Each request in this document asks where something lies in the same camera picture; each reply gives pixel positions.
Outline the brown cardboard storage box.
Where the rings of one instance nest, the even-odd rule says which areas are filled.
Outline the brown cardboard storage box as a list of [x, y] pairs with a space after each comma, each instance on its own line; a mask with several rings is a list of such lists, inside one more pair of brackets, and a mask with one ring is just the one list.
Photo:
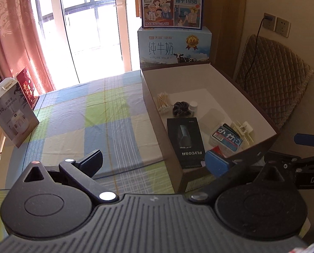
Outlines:
[[223, 124], [244, 125], [250, 130], [250, 146], [243, 144], [234, 159], [246, 156], [259, 161], [278, 136], [279, 130], [265, 112], [232, 79], [209, 63], [143, 69], [141, 75], [143, 99], [175, 192], [202, 187], [213, 177], [202, 166], [181, 167], [167, 132], [172, 109], [158, 110], [158, 94], [167, 93], [172, 104], [196, 102], [194, 117], [205, 150], [212, 149], [210, 136]]

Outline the black Flyco product box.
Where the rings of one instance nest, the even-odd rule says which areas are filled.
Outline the black Flyco product box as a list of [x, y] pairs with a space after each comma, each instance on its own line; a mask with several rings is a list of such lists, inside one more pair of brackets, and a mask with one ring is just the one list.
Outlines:
[[197, 118], [167, 118], [167, 132], [182, 169], [202, 167], [205, 150]]

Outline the red gift box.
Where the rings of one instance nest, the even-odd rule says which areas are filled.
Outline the red gift box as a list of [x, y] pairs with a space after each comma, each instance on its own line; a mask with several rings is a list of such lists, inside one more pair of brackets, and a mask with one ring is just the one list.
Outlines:
[[28, 69], [25, 67], [21, 72], [16, 76], [18, 83], [32, 109], [35, 108], [37, 101], [39, 99], [39, 93], [35, 88], [35, 84], [29, 74]]

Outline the cartoon picture milk box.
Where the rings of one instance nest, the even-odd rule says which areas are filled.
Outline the cartoon picture milk box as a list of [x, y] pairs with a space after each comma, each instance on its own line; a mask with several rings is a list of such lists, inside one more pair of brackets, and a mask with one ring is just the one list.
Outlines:
[[142, 27], [202, 29], [203, 0], [141, 0]]

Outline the white pill bottle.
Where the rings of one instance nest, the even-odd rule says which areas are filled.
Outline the white pill bottle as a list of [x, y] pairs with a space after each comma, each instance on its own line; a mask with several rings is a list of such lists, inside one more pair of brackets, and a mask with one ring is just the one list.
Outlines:
[[192, 113], [196, 113], [198, 110], [198, 103], [196, 101], [191, 101], [189, 103], [188, 109], [192, 112]]

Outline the red snack packet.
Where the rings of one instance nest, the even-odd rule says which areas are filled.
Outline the red snack packet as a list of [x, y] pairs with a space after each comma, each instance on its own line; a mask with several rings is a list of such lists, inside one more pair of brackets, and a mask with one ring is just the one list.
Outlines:
[[222, 151], [220, 150], [220, 148], [219, 148], [218, 146], [213, 147], [211, 150], [212, 150], [213, 152], [215, 152], [216, 154], [219, 154], [220, 156], [225, 157], [224, 154], [222, 153]]

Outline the quilted brown chair cover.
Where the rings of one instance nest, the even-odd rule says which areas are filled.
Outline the quilted brown chair cover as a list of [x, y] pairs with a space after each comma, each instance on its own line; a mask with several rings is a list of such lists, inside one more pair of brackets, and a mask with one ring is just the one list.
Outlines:
[[281, 129], [313, 74], [312, 67], [289, 47], [253, 34], [247, 39], [236, 83]]

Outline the pink curtain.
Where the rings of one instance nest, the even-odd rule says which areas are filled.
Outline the pink curtain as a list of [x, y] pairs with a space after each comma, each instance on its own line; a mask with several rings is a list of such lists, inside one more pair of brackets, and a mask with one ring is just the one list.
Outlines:
[[55, 89], [41, 48], [33, 0], [0, 0], [0, 77], [27, 69], [40, 94]]

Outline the blue milk carton box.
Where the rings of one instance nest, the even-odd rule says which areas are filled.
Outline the blue milk carton box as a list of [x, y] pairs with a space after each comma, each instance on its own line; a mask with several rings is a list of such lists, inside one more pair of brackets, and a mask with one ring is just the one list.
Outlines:
[[201, 30], [153, 28], [138, 30], [140, 67], [206, 62], [210, 58], [212, 33]]

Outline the dark brown hair scrunchie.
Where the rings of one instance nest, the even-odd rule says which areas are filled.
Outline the dark brown hair scrunchie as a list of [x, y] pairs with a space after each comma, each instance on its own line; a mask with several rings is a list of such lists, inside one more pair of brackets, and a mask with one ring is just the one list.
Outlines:
[[186, 118], [192, 115], [189, 109], [189, 103], [185, 101], [176, 102], [172, 108], [172, 115], [175, 118]]

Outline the blue cotton swab pack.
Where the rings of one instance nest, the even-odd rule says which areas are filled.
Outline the blue cotton swab pack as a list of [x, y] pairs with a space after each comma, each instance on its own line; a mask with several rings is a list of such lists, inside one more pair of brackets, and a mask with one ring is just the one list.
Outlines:
[[219, 147], [223, 156], [233, 156], [239, 152], [243, 143], [242, 138], [229, 125], [219, 126], [209, 138], [212, 147]]

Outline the wall power socket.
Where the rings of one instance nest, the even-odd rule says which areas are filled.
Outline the wall power socket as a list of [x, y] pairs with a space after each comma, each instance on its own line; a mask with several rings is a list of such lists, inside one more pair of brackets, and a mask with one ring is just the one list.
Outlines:
[[265, 29], [274, 31], [277, 34], [288, 38], [291, 28], [291, 22], [280, 17], [264, 13], [262, 26]]

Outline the grey humidifier box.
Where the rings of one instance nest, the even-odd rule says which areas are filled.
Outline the grey humidifier box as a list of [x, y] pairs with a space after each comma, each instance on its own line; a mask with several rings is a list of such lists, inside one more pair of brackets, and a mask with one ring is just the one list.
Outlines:
[[0, 83], [0, 127], [19, 148], [39, 124], [19, 82], [5, 78]]

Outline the checkered tablecloth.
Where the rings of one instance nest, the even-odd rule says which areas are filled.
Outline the checkered tablecloth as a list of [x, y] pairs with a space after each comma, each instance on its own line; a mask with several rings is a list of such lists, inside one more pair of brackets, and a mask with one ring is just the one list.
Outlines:
[[[143, 100], [139, 71], [46, 93], [39, 125], [20, 147], [6, 140], [0, 157], [0, 206], [26, 166], [57, 166], [93, 150], [103, 154], [94, 179], [119, 195], [174, 190]], [[0, 219], [0, 241], [6, 236]]]

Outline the cotton swabs bundle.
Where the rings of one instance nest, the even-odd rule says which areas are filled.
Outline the cotton swabs bundle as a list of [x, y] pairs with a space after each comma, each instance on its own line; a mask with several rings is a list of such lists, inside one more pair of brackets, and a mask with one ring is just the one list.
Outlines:
[[173, 105], [171, 104], [168, 93], [162, 92], [157, 95], [157, 109], [160, 114], [169, 112], [172, 110]]

